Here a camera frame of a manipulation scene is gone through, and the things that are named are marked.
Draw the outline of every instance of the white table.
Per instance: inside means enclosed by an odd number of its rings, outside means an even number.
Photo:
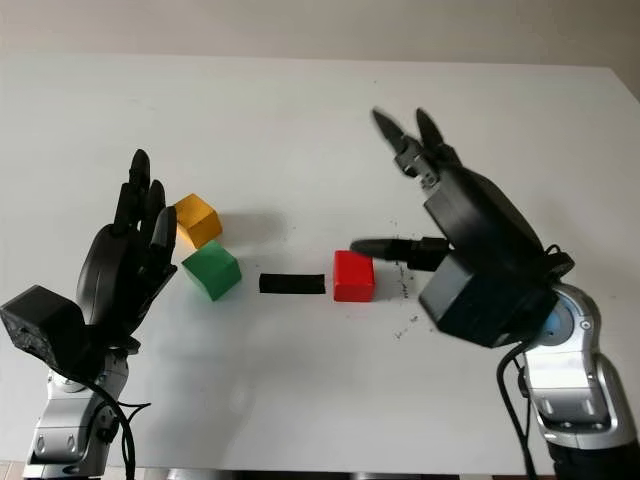
[[[196,192],[218,209],[240,261],[242,283],[215,303],[179,271],[136,334],[121,398],[153,402],[134,422],[141,466],[522,471],[494,382],[503,350],[438,334],[394,265],[376,265],[376,302],[332,301],[334,250],[437,234],[374,105],[412,129],[425,107],[545,244],[571,252],[569,281],[598,302],[602,347],[640,418],[640,106],[611,71],[59,55],[1,66],[3,301],[33,283],[73,298],[138,147],[170,201]],[[179,243],[176,263],[191,251]],[[326,273],[328,294],[261,295],[260,272]],[[405,276],[412,297],[427,278]],[[0,333],[0,458],[24,458],[45,375]],[[531,443],[550,471],[535,430]]]

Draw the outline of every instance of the robotic hand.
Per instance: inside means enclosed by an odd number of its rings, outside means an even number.
[[[544,250],[516,207],[462,165],[423,110],[416,115],[422,142],[383,113],[373,117],[402,172],[419,177],[424,206],[446,238],[357,240],[351,249],[433,271],[419,301],[440,331],[486,347],[518,343],[498,366],[498,385],[529,478],[537,476],[527,436],[504,386],[519,354],[519,383],[558,478],[640,478],[633,417],[615,368],[598,349],[598,309],[560,282],[573,260],[556,245]]]
[[[133,414],[127,418],[120,405],[128,405],[117,399],[127,356],[140,346],[131,334],[176,272],[176,212],[165,206],[162,184],[149,185],[149,172],[149,158],[138,150],[113,224],[98,232],[87,254],[77,304],[35,285],[0,308],[13,344],[51,368],[25,478],[102,475],[122,426],[127,479],[133,479]]]

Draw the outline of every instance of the toy block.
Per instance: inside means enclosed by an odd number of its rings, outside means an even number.
[[[182,265],[211,300],[220,298],[242,277],[238,261],[215,240],[198,249]]]
[[[333,299],[370,302],[375,289],[373,260],[349,250],[338,250],[333,262]]]
[[[218,213],[195,193],[187,195],[175,204],[178,228],[200,248],[222,233]]]

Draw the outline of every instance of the black cable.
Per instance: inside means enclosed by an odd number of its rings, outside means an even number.
[[[531,399],[527,399],[527,421],[524,436],[527,439],[527,445],[529,445],[529,432],[531,431]]]
[[[147,408],[148,406],[151,405],[151,403],[124,403],[124,402],[118,402],[118,404],[122,407],[127,407],[127,408],[135,408],[135,410],[133,412],[131,412],[129,414],[129,416],[127,417],[127,423],[129,424],[129,426],[131,426],[131,420],[133,420],[133,417],[136,416],[136,414]],[[126,450],[126,444],[124,441],[124,435],[122,436],[122,442],[120,444],[120,448],[122,449],[122,458],[125,461],[125,463],[128,461],[128,455],[127,455],[127,450]]]
[[[125,475],[126,480],[135,480],[135,472],[136,472],[136,450],[133,442],[133,433],[131,432],[131,427],[129,426],[129,422],[127,417],[118,402],[107,392],[104,388],[96,385],[90,380],[85,380],[79,377],[70,376],[68,374],[62,373],[54,368],[52,370],[58,373],[60,376],[64,378],[68,378],[72,382],[79,383],[80,385],[88,388],[93,391],[96,395],[98,395],[106,405],[111,407],[113,413],[116,415],[118,422],[122,425],[122,439],[123,443],[126,444],[127,455],[124,455],[123,450],[123,459],[124,459],[124,467],[125,467]]]
[[[518,416],[516,415],[516,411],[513,408],[513,404],[511,403],[511,399],[509,398],[509,393],[507,392],[507,387],[504,383],[504,372],[507,369],[507,366],[518,355],[523,353],[528,348],[528,346],[529,343],[527,342],[516,345],[502,358],[502,360],[500,360],[500,363],[498,363],[498,368],[496,370],[496,379],[498,381],[498,389],[500,390],[500,395],[502,396],[502,400],[504,401],[504,406],[507,408],[507,412],[509,413],[509,417],[511,418],[513,427],[516,430],[518,441],[520,442],[520,448],[522,449],[522,456],[524,457],[524,467],[527,472],[527,476],[529,477],[529,480],[538,480],[538,475],[536,474],[533,459],[531,458],[531,452],[529,451],[529,446],[527,444],[527,438],[522,431],[522,426],[520,425],[520,421],[518,420]]]
[[[118,405],[120,405],[121,407],[127,407],[127,408],[138,408],[138,407],[142,407],[143,405],[145,407],[148,407],[151,404],[150,403],[125,403],[125,402],[118,401]]]

